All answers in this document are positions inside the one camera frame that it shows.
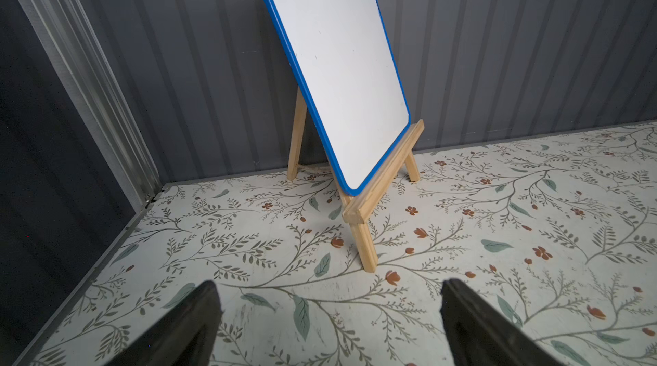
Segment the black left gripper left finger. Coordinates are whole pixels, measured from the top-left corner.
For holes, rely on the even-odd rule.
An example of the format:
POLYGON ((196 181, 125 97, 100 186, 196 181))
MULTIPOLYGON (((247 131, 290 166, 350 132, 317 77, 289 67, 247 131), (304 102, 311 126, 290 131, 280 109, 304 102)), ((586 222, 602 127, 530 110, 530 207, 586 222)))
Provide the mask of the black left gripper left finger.
POLYGON ((222 320, 217 286, 206 280, 109 365, 208 365, 222 320))

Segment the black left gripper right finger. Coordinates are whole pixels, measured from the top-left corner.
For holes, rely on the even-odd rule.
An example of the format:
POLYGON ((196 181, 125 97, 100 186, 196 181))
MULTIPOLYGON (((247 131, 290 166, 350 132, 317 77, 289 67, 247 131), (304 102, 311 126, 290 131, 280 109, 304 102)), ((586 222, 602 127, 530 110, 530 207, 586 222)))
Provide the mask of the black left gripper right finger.
POLYGON ((443 328, 456 365, 559 365, 465 282, 445 280, 441 297, 443 328))

